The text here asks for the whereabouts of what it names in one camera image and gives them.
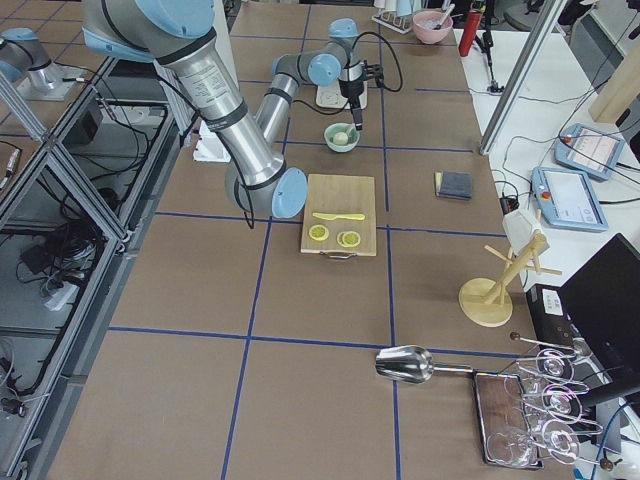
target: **white table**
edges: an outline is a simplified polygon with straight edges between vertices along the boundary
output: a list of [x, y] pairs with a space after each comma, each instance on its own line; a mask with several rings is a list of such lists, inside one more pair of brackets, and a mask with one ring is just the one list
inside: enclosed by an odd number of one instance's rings
[[[522, 32], [492, 32], [494, 48], [492, 48], [493, 69], [496, 80], [505, 85], [509, 75], [527, 40], [527, 33]], [[462, 37], [462, 30], [455, 31], [456, 40]], [[498, 104], [498, 96], [485, 93], [489, 85], [489, 69], [485, 56], [474, 44], [469, 55], [462, 58], [467, 83], [472, 90], [473, 105], [480, 130], [484, 133], [487, 124]], [[553, 33], [547, 38], [541, 54], [532, 67], [525, 86], [520, 92], [521, 97], [561, 101], [580, 97], [590, 91], [591, 83], [584, 74], [580, 64], [574, 57], [563, 36]], [[616, 132], [615, 125], [596, 124], [589, 116], [588, 108], [596, 98], [593, 94], [572, 116], [568, 125], [583, 123], [605, 132]], [[505, 127], [500, 132], [498, 141], [489, 152], [491, 168], [495, 169], [494, 179], [503, 180], [503, 161], [509, 143], [515, 136], [524, 136], [535, 140], [555, 138], [566, 120], [578, 105], [579, 100], [571, 100], [561, 104], [536, 102], [519, 98], [510, 113]], [[539, 165], [556, 165], [553, 152], [549, 150], [553, 142], [537, 144], [527, 140], [516, 139], [508, 150], [506, 166], [525, 178], [531, 177], [531, 170]], [[638, 162], [628, 146], [625, 145], [620, 161], [632, 166]], [[625, 171], [627, 175], [640, 181], [640, 173]], [[529, 185], [524, 180], [504, 172], [506, 180], [513, 183], [519, 193], [526, 193]], [[640, 186], [635, 185], [617, 174], [602, 183], [592, 182], [599, 200], [622, 200], [640, 197]], [[503, 185], [496, 184], [498, 193]], [[505, 188], [506, 194], [513, 193], [510, 187]], [[520, 197], [520, 208], [537, 210], [536, 200], [530, 201], [527, 196]], [[525, 278], [525, 290], [535, 283], [548, 285], [562, 285], [573, 275], [601, 246], [618, 232], [624, 234], [629, 241], [640, 250], [640, 202], [616, 206], [603, 206], [605, 217], [609, 223], [609, 230], [603, 233], [578, 232], [566, 229], [552, 228], [542, 220], [545, 235], [550, 244], [549, 250], [541, 255], [541, 264], [548, 268], [562, 270], [562, 275], [542, 274], [530, 272]], [[627, 409], [636, 425], [635, 431], [627, 427], [623, 433], [637, 439], [640, 419]], [[590, 445], [583, 445], [582, 454], [586, 458], [594, 458], [597, 450]], [[623, 442], [623, 458], [632, 460], [640, 465], [640, 447]], [[585, 477], [591, 474], [591, 466], [579, 465]], [[596, 478], [609, 478], [599, 472]]]

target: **red bottle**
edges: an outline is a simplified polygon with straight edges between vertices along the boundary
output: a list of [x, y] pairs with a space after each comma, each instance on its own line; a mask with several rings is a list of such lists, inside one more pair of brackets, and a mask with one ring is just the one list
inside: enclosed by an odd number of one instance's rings
[[467, 15], [467, 23], [464, 26], [464, 32], [462, 32], [462, 38], [460, 39], [460, 45], [458, 51], [461, 57], [469, 55], [471, 45], [476, 38], [476, 32], [480, 26], [480, 20], [482, 20], [482, 12], [477, 10], [471, 10]]

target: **lemon slice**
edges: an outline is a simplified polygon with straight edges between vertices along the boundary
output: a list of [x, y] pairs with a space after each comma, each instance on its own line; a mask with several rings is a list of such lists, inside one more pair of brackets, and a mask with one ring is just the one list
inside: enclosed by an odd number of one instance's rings
[[324, 242], [329, 238], [329, 229], [324, 225], [312, 225], [309, 227], [309, 236], [316, 242]]
[[354, 248], [360, 245], [360, 234], [352, 230], [338, 234], [338, 244], [344, 248]]

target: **wooden mug tree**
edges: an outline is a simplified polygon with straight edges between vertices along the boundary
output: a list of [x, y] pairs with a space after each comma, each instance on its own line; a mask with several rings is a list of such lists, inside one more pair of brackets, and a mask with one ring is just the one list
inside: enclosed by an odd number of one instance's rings
[[509, 252], [504, 256], [485, 245], [486, 250], [505, 262], [504, 272], [497, 281], [474, 278], [462, 286], [458, 302], [465, 315], [484, 327], [500, 327], [507, 323], [513, 313], [513, 302], [507, 292], [507, 285], [522, 270], [534, 270], [537, 274], [562, 274], [559, 270], [540, 266], [540, 253], [548, 246], [547, 237], [539, 229], [533, 231], [529, 243], [520, 249], [515, 258], [513, 248], [509, 248]]

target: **white egg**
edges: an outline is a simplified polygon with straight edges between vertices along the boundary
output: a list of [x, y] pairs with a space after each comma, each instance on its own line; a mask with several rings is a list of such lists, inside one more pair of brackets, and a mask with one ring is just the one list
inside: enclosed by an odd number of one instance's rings
[[333, 143], [344, 146], [349, 143], [349, 137], [345, 132], [338, 132], [333, 136]]

